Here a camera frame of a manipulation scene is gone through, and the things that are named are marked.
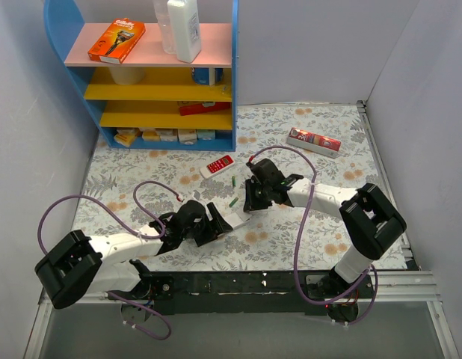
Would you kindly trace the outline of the floral table mat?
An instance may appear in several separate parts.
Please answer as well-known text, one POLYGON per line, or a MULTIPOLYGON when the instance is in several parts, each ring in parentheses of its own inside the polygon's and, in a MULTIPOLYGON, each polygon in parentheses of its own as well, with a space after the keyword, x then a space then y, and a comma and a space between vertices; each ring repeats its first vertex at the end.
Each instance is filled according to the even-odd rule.
MULTIPOLYGON (((366 129, 354 105, 242 106, 238 109, 235 165, 211 179, 200 169, 219 153, 170 150, 119 150, 99 138, 84 184, 87 199, 78 205, 74 228, 87 235, 119 233, 111 217, 116 213, 133 228, 151 214, 179 208, 172 191, 182 196, 201 193, 223 214, 244 205, 244 181, 250 176, 247 160, 256 155, 271 159, 285 174, 316 175, 318 182, 359 188, 381 184, 366 129), (292 127, 336 139, 339 155, 329 158, 286 143, 292 127), (235 176, 236 187, 232 187, 235 176), (238 202, 229 208, 229 203, 238 202)), ((332 216, 275 205, 258 212, 237 231, 202 247, 183 242, 178 249, 147 260, 153 271, 244 271, 330 269, 349 249, 345 225, 332 216), (303 233, 298 232, 305 223, 303 233)))

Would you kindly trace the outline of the teal small box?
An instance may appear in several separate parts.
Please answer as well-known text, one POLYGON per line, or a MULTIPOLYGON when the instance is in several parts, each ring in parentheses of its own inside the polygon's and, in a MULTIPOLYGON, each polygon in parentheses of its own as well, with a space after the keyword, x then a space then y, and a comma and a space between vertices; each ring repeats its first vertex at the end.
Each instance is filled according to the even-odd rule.
POLYGON ((197 129, 196 133, 199 141, 215 140, 216 132, 213 129, 197 129))

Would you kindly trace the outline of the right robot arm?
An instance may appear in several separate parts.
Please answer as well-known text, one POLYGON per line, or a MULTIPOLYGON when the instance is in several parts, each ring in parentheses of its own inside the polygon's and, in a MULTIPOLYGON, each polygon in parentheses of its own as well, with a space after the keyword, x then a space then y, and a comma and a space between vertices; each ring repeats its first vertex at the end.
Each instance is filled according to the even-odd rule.
POLYGON ((380 188, 366 183, 361 188, 316 184, 299 175, 284 176, 270 159, 248 162, 253 176, 245 181, 245 212, 267 209, 274 204, 323 212, 343 221, 351 246, 323 278, 327 294, 349 296, 407 229, 407 223, 380 188))

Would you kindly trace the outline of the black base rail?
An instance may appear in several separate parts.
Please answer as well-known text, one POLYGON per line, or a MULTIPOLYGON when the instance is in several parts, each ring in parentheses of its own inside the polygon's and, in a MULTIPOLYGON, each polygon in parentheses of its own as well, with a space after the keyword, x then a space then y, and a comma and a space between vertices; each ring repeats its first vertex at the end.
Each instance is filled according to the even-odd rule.
POLYGON ((303 313, 330 315, 341 322, 359 313, 358 302, 370 299, 370 277, 350 295, 325 306, 323 302, 347 289, 327 271, 163 271, 139 265, 140 281, 121 292, 128 300, 148 304, 165 316, 195 313, 303 313))

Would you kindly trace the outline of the orange white small box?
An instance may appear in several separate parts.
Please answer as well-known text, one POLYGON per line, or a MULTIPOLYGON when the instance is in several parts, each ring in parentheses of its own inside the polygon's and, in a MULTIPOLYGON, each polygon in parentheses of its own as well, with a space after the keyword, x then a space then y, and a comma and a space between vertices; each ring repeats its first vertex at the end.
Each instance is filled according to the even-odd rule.
POLYGON ((142 132, 142 138, 144 141, 160 141, 160 134, 154 129, 145 130, 142 132))

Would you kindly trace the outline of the blue can on shelf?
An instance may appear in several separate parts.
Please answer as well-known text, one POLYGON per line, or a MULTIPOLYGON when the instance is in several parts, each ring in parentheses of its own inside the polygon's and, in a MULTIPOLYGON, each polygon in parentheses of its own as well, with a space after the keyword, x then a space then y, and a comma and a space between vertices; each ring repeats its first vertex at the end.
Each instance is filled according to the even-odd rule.
POLYGON ((224 69, 220 67, 192 67, 191 78, 198 85, 213 86, 222 81, 224 69))

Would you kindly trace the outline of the red white remote control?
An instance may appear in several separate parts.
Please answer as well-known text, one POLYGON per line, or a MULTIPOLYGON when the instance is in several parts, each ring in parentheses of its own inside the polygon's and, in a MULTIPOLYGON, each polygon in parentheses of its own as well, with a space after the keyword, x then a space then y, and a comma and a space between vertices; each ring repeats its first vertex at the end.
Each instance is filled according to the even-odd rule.
POLYGON ((202 167, 200 169, 200 174, 206 180, 211 179, 212 177, 227 171, 234 165, 235 160, 230 155, 225 155, 202 167))

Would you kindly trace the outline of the red toothpaste box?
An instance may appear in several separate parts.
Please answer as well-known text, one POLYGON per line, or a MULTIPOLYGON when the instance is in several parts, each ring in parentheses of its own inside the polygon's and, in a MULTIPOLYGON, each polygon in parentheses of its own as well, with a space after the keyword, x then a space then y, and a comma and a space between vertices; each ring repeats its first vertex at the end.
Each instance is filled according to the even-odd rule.
POLYGON ((341 142, 323 135, 292 127, 286 143, 304 150, 335 159, 339 155, 341 142))

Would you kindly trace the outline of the clear plastic bottle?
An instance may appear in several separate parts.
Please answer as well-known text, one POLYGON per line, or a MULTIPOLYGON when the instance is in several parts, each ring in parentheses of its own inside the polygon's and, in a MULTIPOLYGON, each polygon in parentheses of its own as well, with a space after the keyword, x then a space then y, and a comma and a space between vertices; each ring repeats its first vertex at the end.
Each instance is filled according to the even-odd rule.
POLYGON ((175 55, 176 47, 170 24, 170 15, 167 8, 167 0, 153 0, 155 16, 161 32, 161 43, 167 54, 175 55))

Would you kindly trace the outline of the cream small box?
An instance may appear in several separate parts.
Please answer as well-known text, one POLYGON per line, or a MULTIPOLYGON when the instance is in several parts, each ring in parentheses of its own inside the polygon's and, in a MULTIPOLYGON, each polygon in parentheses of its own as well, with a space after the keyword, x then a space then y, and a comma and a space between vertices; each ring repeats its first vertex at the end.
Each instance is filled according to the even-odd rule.
POLYGON ((177 134, 181 144, 192 145, 197 142, 197 131, 195 129, 178 129, 177 134))

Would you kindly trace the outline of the grey white remote control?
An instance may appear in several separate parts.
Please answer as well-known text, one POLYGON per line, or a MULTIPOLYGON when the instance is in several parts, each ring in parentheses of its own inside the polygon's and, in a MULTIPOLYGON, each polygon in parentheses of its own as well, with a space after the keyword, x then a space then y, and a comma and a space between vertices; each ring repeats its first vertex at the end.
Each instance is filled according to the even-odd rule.
POLYGON ((227 222, 233 230, 243 227, 250 219, 251 214, 246 212, 234 212, 224 217, 225 222, 227 222))

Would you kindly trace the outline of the blue shelf unit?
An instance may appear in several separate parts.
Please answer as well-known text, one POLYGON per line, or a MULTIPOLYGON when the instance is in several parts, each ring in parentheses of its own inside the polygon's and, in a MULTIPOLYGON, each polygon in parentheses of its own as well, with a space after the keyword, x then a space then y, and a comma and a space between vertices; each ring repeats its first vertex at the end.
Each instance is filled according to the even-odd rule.
POLYGON ((185 145, 138 138, 130 147, 223 152, 236 147, 238 9, 234 1, 229 23, 201 24, 203 49, 191 64, 163 51, 155 23, 147 24, 125 63, 115 65, 89 59, 88 49, 108 26, 85 22, 74 1, 45 1, 43 18, 52 49, 110 147, 122 146, 114 140, 119 128, 213 129, 212 141, 185 145), (117 85, 109 67, 140 67, 146 75, 136 85, 117 85), (224 77, 213 86, 198 85, 191 78, 192 67, 220 67, 224 77), (181 116, 179 106, 193 102, 230 102, 231 108, 181 116))

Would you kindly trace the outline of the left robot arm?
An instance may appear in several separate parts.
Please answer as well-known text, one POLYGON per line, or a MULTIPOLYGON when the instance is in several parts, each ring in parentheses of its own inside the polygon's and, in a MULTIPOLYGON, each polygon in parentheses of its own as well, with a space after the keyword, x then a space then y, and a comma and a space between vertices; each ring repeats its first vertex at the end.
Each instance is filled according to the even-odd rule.
POLYGON ((150 293, 152 274, 139 258, 173 251, 186 239, 202 246, 244 222, 237 213, 223 217, 213 203, 189 200, 136 233, 86 236, 72 231, 46 252, 35 272, 56 309, 95 292, 127 292, 142 299, 150 293))

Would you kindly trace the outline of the white cup on shelf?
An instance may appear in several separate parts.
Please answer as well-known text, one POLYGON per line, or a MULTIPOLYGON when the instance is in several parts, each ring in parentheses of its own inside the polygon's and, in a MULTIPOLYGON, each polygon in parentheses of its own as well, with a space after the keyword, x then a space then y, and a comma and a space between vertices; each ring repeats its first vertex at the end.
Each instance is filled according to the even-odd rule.
POLYGON ((145 70, 140 67, 109 67, 108 69, 117 85, 136 85, 146 75, 145 70))

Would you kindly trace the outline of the white plastic bottle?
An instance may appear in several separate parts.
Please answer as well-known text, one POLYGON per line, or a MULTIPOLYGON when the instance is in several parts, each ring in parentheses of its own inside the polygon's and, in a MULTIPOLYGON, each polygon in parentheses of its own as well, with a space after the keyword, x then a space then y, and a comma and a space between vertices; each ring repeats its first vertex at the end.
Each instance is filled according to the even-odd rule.
POLYGON ((190 64, 202 49, 197 1, 169 0, 167 9, 176 56, 190 64))

